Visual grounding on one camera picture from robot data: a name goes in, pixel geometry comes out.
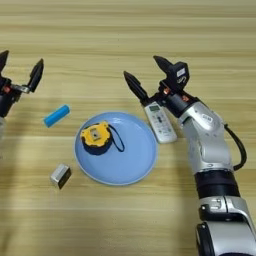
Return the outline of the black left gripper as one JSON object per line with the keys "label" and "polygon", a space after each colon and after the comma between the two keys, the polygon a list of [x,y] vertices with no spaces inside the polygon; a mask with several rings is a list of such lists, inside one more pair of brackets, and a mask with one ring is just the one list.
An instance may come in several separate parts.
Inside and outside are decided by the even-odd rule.
{"label": "black left gripper", "polygon": [[9,50],[0,53],[0,117],[6,117],[12,105],[17,102],[21,93],[34,93],[43,75],[44,60],[40,59],[30,73],[27,85],[17,85],[11,88],[11,80],[2,78],[2,71],[6,65]]}

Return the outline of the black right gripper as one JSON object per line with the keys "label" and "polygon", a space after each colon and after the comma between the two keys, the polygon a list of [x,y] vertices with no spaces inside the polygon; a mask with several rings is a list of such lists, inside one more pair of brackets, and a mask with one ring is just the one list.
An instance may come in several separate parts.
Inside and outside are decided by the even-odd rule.
{"label": "black right gripper", "polygon": [[[154,60],[158,67],[166,74],[168,78],[172,77],[172,63],[166,58],[161,56],[154,56]],[[162,104],[167,110],[169,110],[176,118],[179,118],[188,108],[194,103],[198,102],[197,97],[181,91],[178,93],[171,93],[167,89],[163,92],[155,93],[152,97],[149,97],[147,92],[142,88],[139,80],[127,71],[123,72],[125,81],[128,84],[129,89],[139,99],[143,106],[148,106],[153,102]]]}

